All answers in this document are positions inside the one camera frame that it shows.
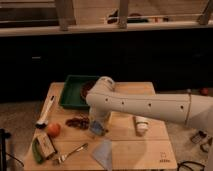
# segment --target wooden table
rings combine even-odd
[[[87,131],[78,130],[65,125],[67,119],[81,114],[88,114],[87,110],[67,110],[58,105],[63,83],[52,83],[43,107],[52,95],[56,101],[49,113],[50,122],[60,123],[62,130],[58,137],[53,139],[59,154],[72,151],[85,142],[89,143],[88,149],[70,156],[60,166],[53,166],[51,161],[39,165],[34,161],[32,149],[25,157],[25,171],[43,170],[103,170],[91,156],[92,151],[103,139],[112,142],[113,170],[138,170],[138,169],[174,169],[176,160],[164,122],[149,119],[149,130],[142,137],[136,136],[133,116],[112,112],[109,122],[109,133],[105,137],[91,138]],[[123,93],[154,94],[153,85],[149,82],[116,83],[116,90]],[[36,129],[34,136],[41,133]]]

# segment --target white object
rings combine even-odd
[[[55,96],[52,96],[47,104],[47,107],[44,113],[41,115],[40,119],[36,122],[36,128],[42,129],[46,127],[46,125],[48,124],[48,113],[50,108],[53,105],[54,100],[55,100]]]
[[[148,130],[148,119],[142,116],[134,116],[134,122],[137,135],[144,135],[144,133]]]
[[[54,154],[57,153],[56,149],[54,148],[49,136],[46,132],[43,132],[37,136],[40,149],[42,151],[42,154],[46,159],[50,159],[53,157]]]
[[[111,111],[185,124],[213,135],[213,98],[191,94],[127,95],[114,92],[115,82],[101,77],[86,97],[90,118],[103,128]],[[213,170],[213,149],[205,171]]]
[[[107,171],[112,171],[112,143],[110,140],[103,140],[92,152],[92,157],[98,161]]]

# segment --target green tray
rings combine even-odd
[[[62,90],[59,105],[66,109],[89,109],[80,93],[88,81],[97,81],[99,76],[68,75]]]

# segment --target brown food item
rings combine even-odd
[[[82,117],[82,118],[72,118],[68,119],[65,123],[69,127],[75,127],[79,129],[88,129],[89,128],[89,118]]]
[[[88,91],[95,85],[95,81],[86,82],[81,89],[81,98],[86,100]]]

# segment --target black wall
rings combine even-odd
[[[152,81],[156,90],[213,86],[213,29],[0,38],[0,101],[44,99],[68,74]]]

